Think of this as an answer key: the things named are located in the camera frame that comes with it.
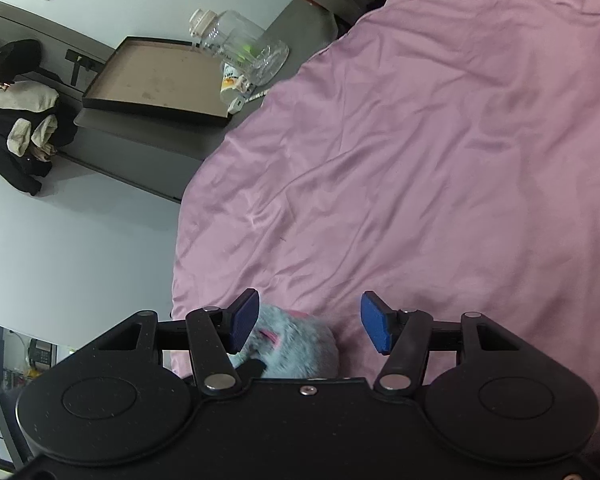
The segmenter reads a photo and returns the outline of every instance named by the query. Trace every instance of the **bed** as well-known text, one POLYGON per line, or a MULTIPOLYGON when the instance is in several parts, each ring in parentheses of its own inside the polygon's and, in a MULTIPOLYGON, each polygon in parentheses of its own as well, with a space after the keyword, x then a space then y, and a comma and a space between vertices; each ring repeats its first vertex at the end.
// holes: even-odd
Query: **bed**
POLYGON ((325 320, 343 376, 384 361, 374 290, 481 311, 600 400, 600 0, 388 0, 277 84, 187 188, 173 317, 250 286, 325 320))

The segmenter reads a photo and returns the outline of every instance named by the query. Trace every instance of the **beige bottle lid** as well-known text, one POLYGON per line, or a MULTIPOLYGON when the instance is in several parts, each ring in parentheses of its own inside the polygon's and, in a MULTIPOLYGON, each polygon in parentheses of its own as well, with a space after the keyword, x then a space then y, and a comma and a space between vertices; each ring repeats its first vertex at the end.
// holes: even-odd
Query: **beige bottle lid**
POLYGON ((194 43, 199 43, 206 28, 213 23, 218 15, 212 10, 196 9, 189 19, 189 34, 194 43))

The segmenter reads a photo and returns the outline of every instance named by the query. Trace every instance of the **clear plastic bottle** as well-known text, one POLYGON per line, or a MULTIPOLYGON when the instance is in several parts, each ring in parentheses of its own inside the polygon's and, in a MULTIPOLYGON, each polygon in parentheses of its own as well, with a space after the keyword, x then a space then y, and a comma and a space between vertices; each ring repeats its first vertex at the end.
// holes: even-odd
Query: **clear plastic bottle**
POLYGON ((234 10, 216 14, 197 9, 189 25, 193 43, 200 50, 221 57, 256 86, 269 82, 289 55, 285 43, 234 10))

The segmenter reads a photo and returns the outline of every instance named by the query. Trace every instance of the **gray desk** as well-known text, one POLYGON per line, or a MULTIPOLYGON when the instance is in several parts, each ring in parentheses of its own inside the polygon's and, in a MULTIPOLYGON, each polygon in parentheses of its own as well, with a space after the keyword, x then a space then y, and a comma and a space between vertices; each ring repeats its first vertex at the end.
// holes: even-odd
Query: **gray desk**
MULTIPOLYGON (((269 31, 275 38, 280 38, 288 44, 290 53, 275 78, 258 91, 296 74, 302 63, 334 41, 338 33, 331 13, 311 6, 304 0, 293 0, 272 23, 269 31)), ((262 99, 247 103, 224 128, 197 126, 90 108, 83 108, 75 123, 83 128, 107 132, 133 142, 202 161, 220 145, 227 131, 235 128, 261 104, 262 99)))

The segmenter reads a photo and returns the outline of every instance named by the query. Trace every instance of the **metal bolt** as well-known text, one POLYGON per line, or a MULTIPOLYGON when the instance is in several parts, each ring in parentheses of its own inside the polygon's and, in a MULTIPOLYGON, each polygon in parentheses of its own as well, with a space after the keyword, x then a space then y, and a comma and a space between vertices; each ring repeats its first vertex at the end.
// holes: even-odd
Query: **metal bolt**
POLYGON ((402 374, 389 374, 380 379, 380 386, 385 390, 403 390, 411 386, 411 379, 402 374))
POLYGON ((315 386, 301 386, 300 393, 304 396, 312 396, 318 393, 318 388, 315 386))
POLYGON ((227 390, 235 386, 235 378, 229 374, 213 374, 205 379, 205 386, 213 391, 227 390))

